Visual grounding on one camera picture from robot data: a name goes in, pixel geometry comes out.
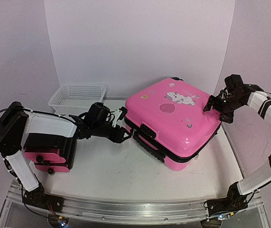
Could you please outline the pink hard-shell suitcase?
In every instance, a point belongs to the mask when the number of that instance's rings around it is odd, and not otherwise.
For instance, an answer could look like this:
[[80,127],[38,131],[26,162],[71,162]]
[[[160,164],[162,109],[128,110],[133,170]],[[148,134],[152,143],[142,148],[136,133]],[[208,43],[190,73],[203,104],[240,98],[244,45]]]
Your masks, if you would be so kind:
[[221,126],[219,112],[203,110],[209,97],[182,79],[168,77],[126,100],[126,128],[148,153],[181,171]]

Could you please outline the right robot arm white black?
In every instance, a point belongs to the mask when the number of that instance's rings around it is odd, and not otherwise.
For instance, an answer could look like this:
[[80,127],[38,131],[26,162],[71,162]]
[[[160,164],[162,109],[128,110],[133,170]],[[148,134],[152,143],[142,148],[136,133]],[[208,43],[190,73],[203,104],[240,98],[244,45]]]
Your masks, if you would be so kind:
[[[231,124],[234,111],[240,107],[248,106],[268,124],[271,133],[271,98],[258,85],[232,83],[220,91],[217,96],[209,96],[203,109],[209,112],[214,109],[219,112],[219,120]],[[228,196],[223,199],[226,210],[234,210],[240,205],[241,196],[246,196],[271,182],[271,154],[266,162],[251,175],[232,184]]]

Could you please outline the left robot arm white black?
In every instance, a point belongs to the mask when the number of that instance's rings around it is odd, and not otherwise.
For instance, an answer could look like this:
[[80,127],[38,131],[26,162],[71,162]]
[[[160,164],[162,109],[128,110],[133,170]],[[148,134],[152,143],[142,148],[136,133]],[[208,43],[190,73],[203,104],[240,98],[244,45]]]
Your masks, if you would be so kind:
[[29,200],[41,208],[47,204],[47,196],[38,190],[40,181],[24,155],[25,137],[38,134],[83,140],[96,136],[121,144],[132,136],[117,123],[126,114],[125,107],[111,111],[99,102],[92,104],[87,112],[68,116],[32,110],[13,102],[0,110],[0,153],[9,165],[9,172],[30,192]]

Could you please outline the white plastic mesh basket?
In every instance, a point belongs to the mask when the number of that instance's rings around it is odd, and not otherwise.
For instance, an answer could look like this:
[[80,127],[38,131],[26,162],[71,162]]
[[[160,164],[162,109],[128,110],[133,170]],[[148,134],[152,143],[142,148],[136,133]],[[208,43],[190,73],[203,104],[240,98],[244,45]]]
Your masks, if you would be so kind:
[[57,114],[79,115],[89,110],[92,104],[102,102],[107,85],[103,83],[86,83],[63,85],[50,98],[48,105]]

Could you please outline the pink and black folded case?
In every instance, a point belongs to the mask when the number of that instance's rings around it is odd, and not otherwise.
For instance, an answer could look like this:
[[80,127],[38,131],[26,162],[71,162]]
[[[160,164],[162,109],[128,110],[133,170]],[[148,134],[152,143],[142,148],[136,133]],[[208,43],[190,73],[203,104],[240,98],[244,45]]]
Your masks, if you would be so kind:
[[39,171],[52,175],[73,168],[77,140],[59,135],[30,133],[24,143],[24,156]]

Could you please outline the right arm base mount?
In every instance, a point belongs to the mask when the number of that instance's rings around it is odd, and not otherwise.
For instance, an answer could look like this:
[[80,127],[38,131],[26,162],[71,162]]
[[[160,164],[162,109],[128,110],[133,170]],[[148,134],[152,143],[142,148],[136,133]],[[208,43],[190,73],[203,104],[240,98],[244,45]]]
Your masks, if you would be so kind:
[[247,208],[247,205],[247,195],[241,195],[239,193],[237,182],[229,187],[226,197],[209,199],[203,204],[207,209],[209,218],[231,212],[237,212],[241,209]]

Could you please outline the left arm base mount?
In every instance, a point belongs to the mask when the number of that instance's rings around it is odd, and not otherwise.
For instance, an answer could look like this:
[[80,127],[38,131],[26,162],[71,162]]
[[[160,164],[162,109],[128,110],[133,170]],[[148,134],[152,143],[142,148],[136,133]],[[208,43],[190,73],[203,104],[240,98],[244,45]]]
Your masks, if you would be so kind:
[[22,200],[26,205],[53,212],[61,212],[64,204],[63,197],[46,193],[41,184],[32,191],[25,190]]

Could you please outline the curved aluminium rail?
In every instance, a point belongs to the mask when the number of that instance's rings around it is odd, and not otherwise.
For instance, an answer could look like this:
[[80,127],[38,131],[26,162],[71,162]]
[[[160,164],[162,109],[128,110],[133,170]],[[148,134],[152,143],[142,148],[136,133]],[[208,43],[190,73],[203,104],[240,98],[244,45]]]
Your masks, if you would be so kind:
[[63,217],[114,224],[179,224],[206,219],[227,220],[238,216],[255,217],[266,226],[268,219],[262,198],[256,192],[251,200],[241,202],[241,210],[225,211],[219,199],[119,202],[82,199],[50,194],[52,208]]

